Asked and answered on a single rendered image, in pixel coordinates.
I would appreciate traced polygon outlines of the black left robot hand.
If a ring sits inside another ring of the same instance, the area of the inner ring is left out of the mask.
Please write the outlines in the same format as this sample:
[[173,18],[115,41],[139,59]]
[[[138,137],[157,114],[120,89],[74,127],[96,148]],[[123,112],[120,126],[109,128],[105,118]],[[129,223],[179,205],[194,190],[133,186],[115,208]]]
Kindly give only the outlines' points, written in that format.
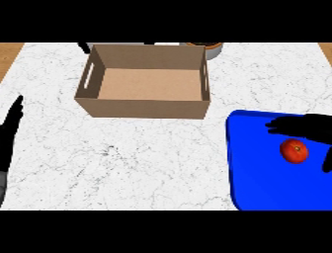
[[0,125],[0,171],[7,172],[15,146],[15,136],[19,129],[21,118],[24,116],[24,96],[19,96],[7,113],[4,123]]

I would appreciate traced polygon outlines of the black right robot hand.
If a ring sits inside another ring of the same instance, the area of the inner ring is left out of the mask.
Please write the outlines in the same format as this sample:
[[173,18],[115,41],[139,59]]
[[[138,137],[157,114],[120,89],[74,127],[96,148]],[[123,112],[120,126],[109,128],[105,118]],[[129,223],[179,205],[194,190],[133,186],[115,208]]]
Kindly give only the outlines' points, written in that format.
[[305,137],[309,140],[330,145],[322,171],[332,171],[332,116],[306,114],[302,117],[282,116],[266,123],[269,133],[294,137]]

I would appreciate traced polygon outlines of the brown cardboard box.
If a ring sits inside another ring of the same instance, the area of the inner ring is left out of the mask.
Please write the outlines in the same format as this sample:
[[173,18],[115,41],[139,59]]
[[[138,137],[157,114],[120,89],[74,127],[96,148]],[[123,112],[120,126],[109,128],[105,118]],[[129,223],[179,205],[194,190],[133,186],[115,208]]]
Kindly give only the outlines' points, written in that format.
[[95,118],[201,120],[210,106],[206,48],[98,44],[75,102]]

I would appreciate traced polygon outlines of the red tomato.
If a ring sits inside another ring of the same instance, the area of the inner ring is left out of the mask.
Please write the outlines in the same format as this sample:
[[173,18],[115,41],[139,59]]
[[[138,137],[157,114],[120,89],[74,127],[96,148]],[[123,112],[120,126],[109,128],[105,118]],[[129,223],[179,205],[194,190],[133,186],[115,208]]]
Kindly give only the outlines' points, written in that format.
[[294,138],[287,139],[279,145],[279,153],[287,162],[300,164],[309,157],[306,144]]

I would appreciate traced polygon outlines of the blue tray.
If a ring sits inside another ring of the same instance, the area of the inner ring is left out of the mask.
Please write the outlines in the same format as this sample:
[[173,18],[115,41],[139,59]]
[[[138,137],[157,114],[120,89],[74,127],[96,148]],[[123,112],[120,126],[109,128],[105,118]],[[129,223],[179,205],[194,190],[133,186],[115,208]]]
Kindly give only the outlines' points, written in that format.
[[308,159],[290,163],[279,153],[285,135],[266,123],[279,113],[237,110],[226,120],[231,195],[243,211],[332,211],[332,171],[322,171],[330,145],[302,142]]

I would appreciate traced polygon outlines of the grey pot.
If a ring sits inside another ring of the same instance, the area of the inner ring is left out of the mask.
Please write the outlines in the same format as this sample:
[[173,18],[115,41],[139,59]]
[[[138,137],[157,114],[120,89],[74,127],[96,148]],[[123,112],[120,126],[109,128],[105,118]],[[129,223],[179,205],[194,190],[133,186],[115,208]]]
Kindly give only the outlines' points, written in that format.
[[222,52],[222,42],[188,42],[186,45],[203,45],[206,47],[207,59],[211,60]]

